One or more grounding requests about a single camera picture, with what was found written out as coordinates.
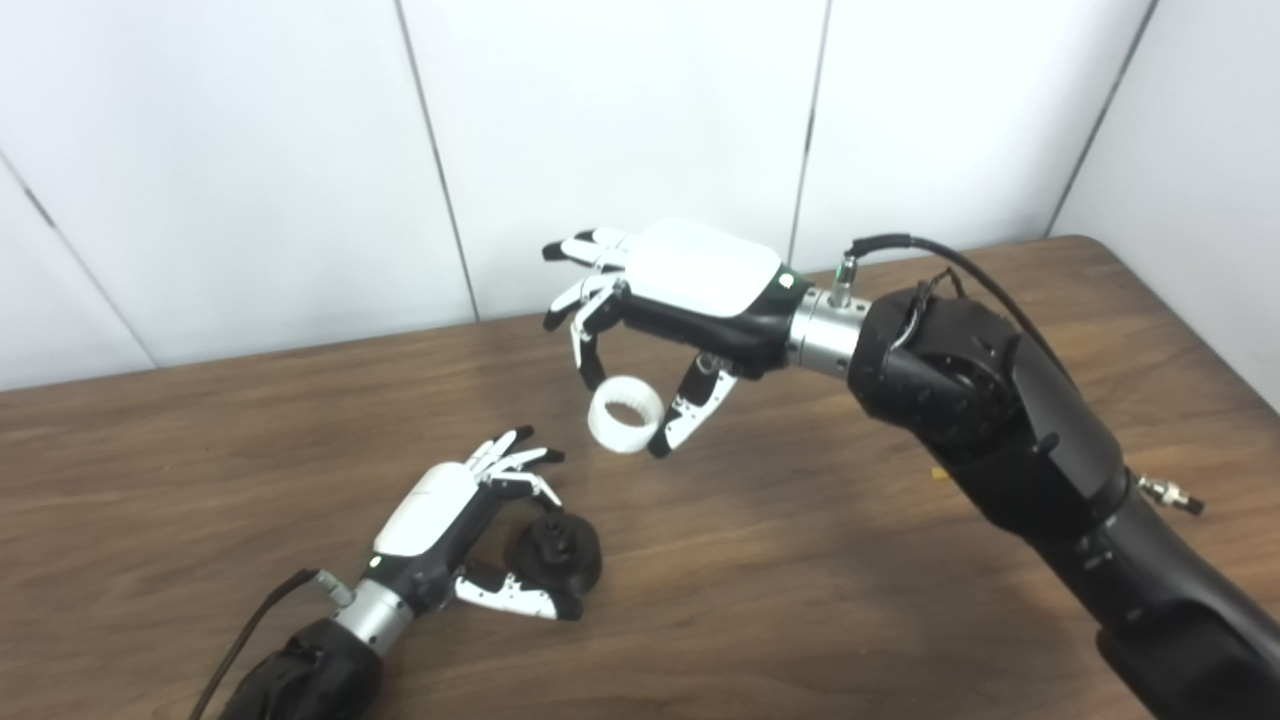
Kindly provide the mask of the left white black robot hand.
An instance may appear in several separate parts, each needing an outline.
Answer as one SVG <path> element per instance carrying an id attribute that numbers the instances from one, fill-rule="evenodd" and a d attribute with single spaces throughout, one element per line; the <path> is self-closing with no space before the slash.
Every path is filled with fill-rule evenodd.
<path id="1" fill-rule="evenodd" d="M 561 497 L 534 471 L 562 462 L 559 450 L 518 448 L 534 434 L 517 427 L 481 443 L 466 460 L 430 468 L 401 500 L 372 542 L 349 610 L 370 600 L 387 616 L 420 618 L 454 601 L 530 618 L 577 621 L 582 603 L 515 569 L 471 564 L 468 553 L 508 502 L 530 500 L 544 511 Z"/>

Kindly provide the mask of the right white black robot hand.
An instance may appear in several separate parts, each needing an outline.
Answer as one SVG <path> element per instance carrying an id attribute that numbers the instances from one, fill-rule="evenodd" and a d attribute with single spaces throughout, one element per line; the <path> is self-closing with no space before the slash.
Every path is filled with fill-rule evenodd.
<path id="1" fill-rule="evenodd" d="M 772 247 L 680 219 L 637 233 L 582 231 L 547 243 L 541 258 L 588 269 L 550 302 L 543 325 L 570 325 L 591 392 L 588 429 L 614 454 L 668 456 L 741 379 L 787 366 L 794 318 L 814 287 Z M 617 325 L 695 350 L 671 401 L 645 380 L 605 373 L 599 341 Z"/>

